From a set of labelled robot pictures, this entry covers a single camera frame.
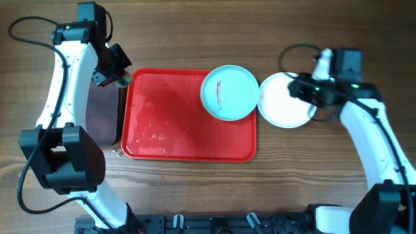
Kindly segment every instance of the blue plate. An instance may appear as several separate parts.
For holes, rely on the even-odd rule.
[[[220,120],[240,120],[259,101],[259,84],[247,69],[225,65],[210,72],[202,83],[201,100],[205,109]]]

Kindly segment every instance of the red placemat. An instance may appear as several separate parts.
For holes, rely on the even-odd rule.
[[[123,152],[134,159],[241,163],[256,151],[255,110],[226,122],[203,107],[200,88],[210,70],[142,68],[129,85]]]

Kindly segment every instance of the wooden table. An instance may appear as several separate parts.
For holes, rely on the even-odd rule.
[[[22,16],[58,22],[76,19],[74,0],[3,0],[0,5],[0,232],[72,233],[77,204],[45,215],[24,213],[16,187],[25,163],[22,129],[34,127],[46,101],[53,53],[7,36]],[[112,14],[112,43],[122,45],[137,68],[213,69],[238,64],[263,81],[278,72],[282,49],[308,42],[363,51],[364,80],[378,85],[390,123],[407,156],[416,161],[416,2],[327,1],[102,1]],[[16,35],[51,42],[53,25],[23,22]],[[289,55],[291,71],[311,71],[310,52]],[[258,150],[244,164],[133,161],[117,157],[120,144],[103,148],[106,177],[136,214],[301,211],[309,203],[355,206],[367,185],[344,129],[309,123],[280,129],[258,117]],[[40,188],[32,172],[25,183],[29,207],[50,207],[65,197]]]

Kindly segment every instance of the cable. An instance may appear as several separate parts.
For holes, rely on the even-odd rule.
[[[109,16],[110,24],[111,24],[110,34],[109,34],[108,37],[105,38],[105,42],[110,42],[110,40],[112,38],[112,18],[111,18],[110,12],[106,11],[105,13]]]
[[[351,101],[352,103],[356,104],[357,106],[361,107],[364,111],[366,111],[376,122],[376,124],[380,127],[380,129],[382,130],[384,136],[386,137],[389,146],[391,148],[391,151],[393,152],[393,155],[395,157],[395,160],[397,162],[398,165],[398,170],[400,171],[400,175],[402,176],[403,179],[403,184],[404,184],[404,189],[406,191],[407,197],[408,197],[408,207],[409,207],[409,226],[408,226],[408,233],[409,234],[413,234],[413,200],[411,198],[411,192],[410,192],[410,186],[409,186],[409,181],[408,178],[406,177],[406,171],[405,168],[402,164],[402,161],[400,160],[400,157],[398,156],[397,153],[397,149],[395,148],[395,145],[393,144],[393,141],[391,140],[391,137],[389,135],[389,133],[387,132],[387,130],[385,129],[383,123],[380,121],[380,119],[377,117],[377,115],[372,111],[372,109],[370,107],[368,107],[367,105],[365,105],[364,103],[358,101],[356,98],[352,98],[344,93],[340,93],[334,90],[328,90],[327,88],[321,87],[319,85],[315,85],[315,84],[311,84],[309,82],[306,81],[302,81],[299,80],[298,77],[294,77],[292,76],[289,72],[287,72],[285,69],[283,69],[282,66],[282,60],[285,56],[285,54],[289,51],[291,51],[292,49],[295,48],[299,48],[299,47],[308,47],[308,48],[312,48],[312,49],[316,49],[317,51],[320,52],[320,49],[318,46],[316,45],[311,45],[311,44],[294,44],[289,46],[288,48],[284,49],[280,56],[279,56],[279,60],[278,60],[278,66],[279,69],[288,77],[294,79],[296,82],[299,82],[303,85],[307,85],[310,86],[312,88],[319,88],[320,90],[327,90],[329,92],[333,92],[334,94],[340,95],[342,97],[344,97],[345,99],[347,99],[348,101]]]
[[[26,164],[23,167],[23,170],[21,172],[21,176],[20,176],[19,184],[18,184],[18,203],[19,203],[20,207],[25,212],[27,212],[29,214],[39,215],[39,214],[45,214],[45,213],[54,211],[55,209],[58,209],[59,207],[62,207],[63,205],[66,205],[67,203],[70,203],[72,201],[81,200],[81,201],[83,201],[91,209],[91,211],[111,231],[116,232],[116,230],[105,220],[104,217],[102,217],[97,212],[97,210],[91,205],[91,203],[86,198],[83,198],[83,197],[70,198],[70,199],[67,199],[67,200],[65,200],[65,201],[63,201],[63,202],[61,202],[61,203],[59,203],[57,205],[54,205],[54,206],[52,206],[52,207],[50,207],[48,209],[44,209],[44,210],[40,210],[40,211],[35,211],[35,210],[32,210],[32,209],[28,208],[25,205],[25,202],[23,201],[23,184],[25,182],[25,178],[26,178],[26,175],[27,175],[27,171],[29,170],[29,167],[31,166],[31,163],[32,163],[33,159],[36,157],[36,154],[39,152],[40,146],[43,145],[43,143],[45,142],[45,140],[47,138],[47,134],[50,132],[50,130],[52,129],[53,125],[55,124],[55,121],[56,121],[56,119],[58,117],[58,113],[59,113],[59,107],[60,107],[60,105],[62,103],[62,99],[64,97],[64,91],[65,91],[66,81],[68,80],[68,63],[66,61],[65,56],[57,48],[53,47],[52,45],[43,43],[43,42],[37,42],[37,41],[34,41],[34,40],[28,40],[28,39],[24,39],[24,38],[19,38],[19,37],[13,35],[12,29],[13,29],[13,27],[16,24],[18,24],[19,22],[24,21],[24,20],[33,20],[33,19],[34,20],[43,20],[43,21],[47,21],[47,22],[53,23],[55,25],[58,25],[57,22],[55,22],[55,21],[53,21],[51,19],[47,19],[47,18],[40,17],[40,16],[27,16],[27,17],[22,17],[22,18],[19,18],[19,19],[15,20],[13,23],[10,24],[10,26],[8,28],[8,35],[11,38],[13,38],[13,39],[15,39],[15,40],[17,40],[19,42],[25,42],[25,43],[28,43],[28,44],[43,46],[43,47],[46,47],[48,49],[53,50],[56,54],[58,54],[58,56],[62,60],[62,68],[63,68],[64,72],[63,72],[62,84],[60,86],[59,95],[58,95],[58,98],[57,98],[57,104],[55,105],[55,109],[53,110],[52,117],[51,117],[51,121],[50,121],[49,125],[47,126],[45,132],[43,133],[42,137],[40,138],[38,144],[33,149],[31,155],[27,159],[27,162],[26,162]]]

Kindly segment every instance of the black cable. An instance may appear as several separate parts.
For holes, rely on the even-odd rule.
[[[53,110],[53,113],[52,113],[52,117],[51,117],[51,121],[50,121],[50,123],[49,123],[49,125],[47,126],[47,128],[46,128],[46,130],[45,130],[45,132],[43,133],[43,135],[42,135],[42,137],[40,138],[40,140],[39,140],[39,142],[38,142],[38,144],[36,145],[36,147],[33,149],[33,151],[32,151],[32,153],[31,153],[31,155],[29,156],[29,158],[27,159],[27,162],[26,162],[26,164],[25,164],[25,166],[23,167],[23,170],[22,170],[22,172],[21,172],[21,176],[20,176],[20,179],[19,179],[19,184],[18,184],[18,203],[19,203],[19,205],[20,205],[20,207],[25,211],[25,212],[27,212],[27,213],[29,213],[29,214],[34,214],[34,215],[39,215],[39,214],[45,214],[45,213],[48,213],[48,212],[51,212],[51,211],[54,211],[55,209],[58,209],[59,207],[62,207],[63,205],[66,205],[67,203],[70,203],[70,202],[72,202],[72,201],[75,201],[75,200],[81,200],[81,201],[83,201],[84,202],[84,204],[86,204],[90,209],[91,209],[91,211],[107,226],[107,227],[109,227],[109,229],[111,229],[113,232],[116,232],[116,230],[105,220],[105,218],[104,217],[102,217],[98,212],[97,212],[97,210],[91,205],[91,203],[86,199],[86,198],[83,198],[83,197],[75,197],[75,198],[70,198],[70,199],[67,199],[67,200],[65,200],[65,201],[63,201],[63,202],[61,202],[61,203],[59,203],[59,204],[57,204],[57,205],[54,205],[54,206],[52,206],[52,207],[50,207],[50,208],[48,208],[48,209],[44,209],[44,210],[40,210],[40,211],[35,211],[35,210],[32,210],[32,209],[30,209],[30,208],[28,208],[26,205],[25,205],[25,202],[23,201],[23,184],[24,184],[24,182],[25,182],[25,178],[26,178],[26,175],[27,175],[27,171],[29,170],[29,167],[31,166],[31,163],[32,163],[32,161],[33,161],[33,159],[36,157],[36,154],[39,152],[39,149],[40,149],[40,146],[41,145],[43,145],[43,143],[45,142],[45,140],[46,140],[46,138],[47,138],[47,134],[48,134],[48,132],[50,132],[50,130],[52,129],[52,127],[53,127],[53,125],[55,124],[55,121],[56,121],[56,119],[57,119],[57,117],[58,117],[58,113],[59,113],[59,107],[60,107],[60,105],[61,105],[61,103],[62,103],[62,99],[63,99],[63,97],[64,97],[64,91],[65,91],[65,86],[66,86],[66,81],[68,80],[68,63],[67,63],[67,61],[66,61],[66,58],[65,58],[65,56],[57,49],[57,48],[55,48],[55,47],[53,47],[52,45],[49,45],[49,44],[46,44],[46,43],[43,43],[43,42],[37,42],[37,41],[34,41],[34,40],[28,40],[28,39],[24,39],[24,38],[19,38],[19,37],[17,37],[17,36],[14,36],[13,35],[13,33],[12,33],[12,29],[13,29],[13,27],[17,24],[17,23],[19,23],[19,22],[21,22],[21,21],[24,21],[24,20],[44,20],[44,21],[47,21],[47,22],[50,22],[50,23],[53,23],[53,24],[55,24],[55,25],[58,25],[58,23],[57,22],[55,22],[55,21],[53,21],[53,20],[51,20],[51,19],[47,19],[47,18],[43,18],[43,17],[40,17],[40,16],[27,16],[27,17],[22,17],[22,18],[20,18],[20,19],[17,19],[16,21],[14,21],[12,24],[10,24],[10,26],[9,26],[9,28],[8,28],[8,35],[11,37],[11,38],[13,38],[13,39],[15,39],[15,40],[17,40],[17,41],[19,41],[19,42],[25,42],[25,43],[28,43],[28,44],[33,44],[33,45],[38,45],[38,46],[43,46],[43,47],[46,47],[46,48],[48,48],[48,49],[51,49],[51,50],[53,50],[56,54],[58,54],[58,56],[60,57],[60,59],[61,59],[61,61],[62,61],[62,68],[63,68],[63,70],[64,70],[64,72],[63,72],[63,78],[62,78],[62,84],[61,84],[61,86],[60,86],[60,90],[59,90],[59,95],[58,95],[58,99],[57,99],[57,104],[55,105],[55,109]]]
[[[109,16],[110,24],[111,24],[110,34],[109,34],[108,37],[105,38],[105,42],[110,42],[110,40],[112,38],[112,18],[111,18],[110,12],[106,11],[105,13]]]
[[[352,98],[346,94],[340,93],[340,92],[336,92],[333,90],[328,90],[324,87],[321,87],[319,85],[315,85],[315,84],[311,84],[309,82],[306,81],[302,81],[299,80],[298,77],[294,77],[292,76],[289,72],[287,72],[285,69],[283,69],[282,66],[282,60],[285,56],[285,54],[289,51],[291,51],[292,49],[298,48],[298,47],[308,47],[308,48],[313,48],[316,49],[317,51],[320,52],[319,47],[317,47],[316,45],[311,45],[311,44],[294,44],[289,46],[288,48],[286,48],[285,50],[283,50],[283,52],[281,52],[280,56],[279,56],[279,61],[278,61],[278,66],[279,69],[288,77],[294,79],[296,82],[299,82],[303,85],[307,85],[313,88],[319,88],[320,90],[327,90],[329,92],[333,92],[334,94],[340,95],[342,97],[344,97],[345,99],[351,101],[352,103],[356,104],[357,106],[361,107],[364,111],[366,111],[376,122],[376,124],[380,127],[380,129],[382,130],[384,136],[386,137],[389,146],[391,148],[391,151],[393,152],[393,155],[395,157],[395,160],[397,162],[398,165],[398,170],[400,172],[400,175],[403,178],[403,184],[404,184],[404,189],[406,191],[407,197],[408,197],[408,207],[409,207],[409,226],[408,226],[408,233],[409,234],[413,234],[413,200],[411,197],[411,192],[410,192],[410,186],[409,186],[409,181],[408,178],[406,177],[406,171],[405,168],[402,164],[402,161],[400,160],[400,157],[398,156],[397,153],[397,149],[395,148],[395,145],[393,144],[393,141],[391,140],[391,137],[389,135],[389,133],[387,132],[387,130],[385,129],[385,127],[383,126],[383,123],[380,121],[380,119],[377,117],[377,115],[372,111],[372,109],[370,107],[368,107],[367,105],[365,105],[364,103],[358,101],[356,98]]]

